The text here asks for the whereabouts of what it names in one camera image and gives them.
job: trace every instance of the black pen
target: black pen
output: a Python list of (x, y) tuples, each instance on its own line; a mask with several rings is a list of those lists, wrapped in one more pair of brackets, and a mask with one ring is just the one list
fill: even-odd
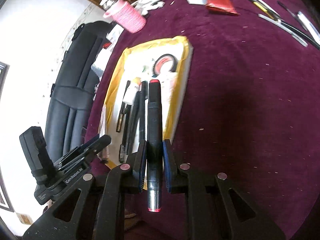
[(291, 30), (292, 32), (294, 32), (295, 34), (297, 34), (298, 36), (300, 36), (303, 39), (306, 39), (307, 41), (309, 41), (309, 43), (311, 45), (313, 45), (316, 49), (320, 50), (320, 45), (315, 42), (315, 40), (313, 38), (311, 38), (310, 36), (306, 35), (305, 33), (301, 32), (300, 30), (296, 29), (295, 27), (293, 27), (292, 25), (290, 25), (289, 23), (286, 23), (284, 21), (281, 21), (281, 24), (285, 27), (287, 27), (289, 30)]
[(119, 162), (120, 163), (124, 162), (125, 145), (126, 145), (126, 142), (127, 142), (130, 112), (131, 112), (131, 106), (127, 105), (126, 109), (124, 110), (124, 116), (125, 116), (124, 129), (123, 129), (123, 135), (122, 135), (122, 142), (120, 144), (120, 150), (119, 150)]
[(136, 96), (135, 96), (134, 102), (133, 102), (133, 106), (132, 106), (132, 112), (131, 112), (129, 125), (128, 125), (127, 141), (125, 144), (125, 154), (126, 155), (129, 155), (132, 153), (134, 139), (136, 136), (138, 119), (139, 119), (140, 93), (141, 92), (139, 92), (139, 91), (136, 93)]
[[(131, 83), (130, 80), (128, 80), (127, 85), (125, 86), (124, 95), (127, 92), (127, 89), (129, 87), (130, 83)], [(123, 117), (124, 117), (124, 107), (125, 107), (125, 103), (122, 102), (120, 112), (119, 112), (118, 122), (117, 122), (117, 126), (116, 126), (116, 132), (121, 132), (122, 121), (123, 121)]]
[(296, 16), (292, 11), (290, 11), (287, 6), (285, 6), (285, 5), (284, 5), (282, 2), (280, 2), (279, 0), (277, 1), (277, 3), (278, 3), (282, 8), (284, 8), (288, 13), (290, 13), (291, 16), (292, 16), (293, 18), (295, 18), (296, 21), (302, 26), (302, 28), (304, 28), (306, 31), (308, 31), (307, 28), (306, 28), (306, 26), (305, 26), (305, 25), (303, 24), (303, 22), (298, 18), (298, 16)]
[(139, 141), (146, 139), (146, 99), (148, 99), (148, 82), (143, 81), (141, 82), (139, 106)]

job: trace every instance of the table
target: table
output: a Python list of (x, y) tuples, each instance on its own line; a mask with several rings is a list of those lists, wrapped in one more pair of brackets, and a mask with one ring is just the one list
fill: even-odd
[[(215, 15), (186, 0), (165, 0), (140, 32), (124, 32), (99, 85), (86, 138), (97, 133), (122, 51), (185, 35), (194, 52), (174, 150), (208, 174), (228, 174), (289, 239), (320, 191), (320, 53), (258, 18), (259, 9), (247, 0), (231, 1), (239, 17)], [(276, 0), (264, 1), (299, 27)], [(301, 0), (281, 1), (293, 11), (307, 12)], [(93, 172), (105, 171), (93, 163)], [(129, 206), (153, 228), (183, 239), (183, 196), (164, 193), (163, 202), (158, 216), (147, 211), (145, 193), (133, 196)]]

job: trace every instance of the marker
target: marker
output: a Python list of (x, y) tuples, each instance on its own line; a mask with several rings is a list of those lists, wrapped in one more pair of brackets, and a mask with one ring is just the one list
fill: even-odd
[(162, 105), (159, 80), (149, 83), (148, 132), (147, 132), (147, 188), (148, 210), (161, 209), (161, 189), (163, 176)]

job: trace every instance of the pen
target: pen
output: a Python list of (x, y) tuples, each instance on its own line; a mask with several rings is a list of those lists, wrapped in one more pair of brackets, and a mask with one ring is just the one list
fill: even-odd
[(306, 35), (305, 33), (301, 32), (300, 30), (296, 29), (295, 27), (293, 27), (292, 25), (290, 25), (289, 23), (286, 23), (284, 21), (281, 21), (281, 24), (284, 27), (287, 27), (289, 30), (293, 31), (295, 34), (297, 34), (298, 36), (300, 36), (303, 39), (306, 39), (307, 41), (309, 41), (309, 43), (311, 45), (313, 45), (316, 49), (320, 50), (320, 45), (318, 43), (315, 42), (315, 40), (313, 38), (311, 38), (310, 36)]
[[(130, 80), (128, 80), (128, 81), (127, 81), (127, 85), (125, 86), (124, 95), (125, 95), (125, 93), (127, 92), (127, 89), (128, 89), (128, 87), (129, 87), (130, 83), (131, 83)], [(124, 113), (123, 113), (124, 107), (125, 107), (125, 103), (122, 102), (121, 108), (120, 108), (119, 117), (118, 117), (116, 132), (121, 132), (122, 121), (123, 121), (123, 117), (124, 117)]]
[(267, 5), (264, 1), (262, 0), (257, 0), (257, 1), (260, 2), (264, 7), (272, 11), (274, 14), (276, 14), (278, 18), (281, 18), (280, 15), (275, 10), (273, 10), (269, 5)]
[(307, 27), (308, 31), (312, 35), (313, 39), (316, 41), (316, 43), (320, 44), (320, 34), (317, 31), (317, 29), (313, 26), (313, 24), (308, 20), (307, 17), (302, 12), (298, 12), (297, 16), (299, 19), (303, 22), (303, 24)]
[(302, 26), (302, 28), (304, 28), (306, 31), (308, 31), (307, 28), (306, 28), (306, 26), (305, 26), (305, 25), (303, 24), (303, 22), (298, 18), (298, 16), (296, 16), (292, 11), (290, 11), (287, 6), (285, 6), (285, 5), (284, 5), (282, 2), (280, 2), (280, 1), (277, 1), (277, 3), (278, 3), (282, 8), (284, 8), (286, 11), (288, 11), (288, 13), (290, 13), (291, 16), (296, 19), (296, 21)]
[(255, 6), (257, 6), (261, 11), (263, 11), (266, 15), (268, 15), (271, 19), (275, 19), (267, 9), (265, 9), (262, 5), (260, 5), (256, 0), (249, 0), (251, 1)]
[(123, 129), (123, 135), (122, 135), (122, 142), (120, 144), (120, 150), (119, 150), (119, 162), (124, 162), (124, 156), (125, 156), (125, 145), (127, 142), (127, 134), (128, 134), (128, 125), (129, 125), (129, 119), (130, 119), (130, 112), (131, 112), (131, 106), (127, 105), (125, 111), (125, 121), (124, 121), (124, 129)]
[(262, 19), (267, 20), (268, 22), (273, 23), (274, 25), (277, 25), (278, 27), (280, 27), (281, 29), (283, 29), (284, 31), (288, 32), (291, 34), (291, 36), (296, 39), (300, 44), (302, 44), (303, 46), (307, 47), (308, 43), (306, 43), (306, 41), (304, 39), (302, 39), (300, 36), (298, 36), (297, 34), (295, 34), (293, 31), (289, 30), (287, 27), (284, 27), (283, 25), (281, 25), (281, 23), (276, 22), (262, 14), (258, 14), (258, 16)]
[(146, 103), (148, 98), (148, 83), (147, 81), (141, 82), (140, 92), (140, 105), (139, 105), (139, 137), (140, 140), (146, 139)]

